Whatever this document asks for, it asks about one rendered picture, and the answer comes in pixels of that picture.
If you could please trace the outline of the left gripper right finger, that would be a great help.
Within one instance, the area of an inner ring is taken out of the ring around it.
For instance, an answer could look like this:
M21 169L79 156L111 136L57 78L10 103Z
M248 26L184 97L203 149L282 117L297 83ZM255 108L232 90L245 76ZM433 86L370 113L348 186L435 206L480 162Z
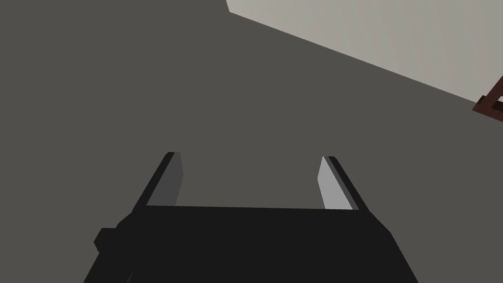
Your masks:
M334 156L323 156L317 175L324 208L369 213L362 197Z

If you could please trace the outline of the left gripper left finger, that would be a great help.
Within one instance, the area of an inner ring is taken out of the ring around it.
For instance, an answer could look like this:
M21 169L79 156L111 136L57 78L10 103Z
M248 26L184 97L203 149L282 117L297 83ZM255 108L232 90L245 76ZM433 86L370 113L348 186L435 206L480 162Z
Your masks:
M170 151L156 168L140 198L135 203L133 211L145 206L175 206L183 177L181 153Z

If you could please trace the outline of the brown wooden frame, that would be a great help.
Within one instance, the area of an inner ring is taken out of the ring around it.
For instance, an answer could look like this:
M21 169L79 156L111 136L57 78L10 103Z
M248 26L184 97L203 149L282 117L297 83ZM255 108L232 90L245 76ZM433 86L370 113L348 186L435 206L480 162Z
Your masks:
M481 96L472 110L484 116L503 122L503 76L491 88L489 93Z

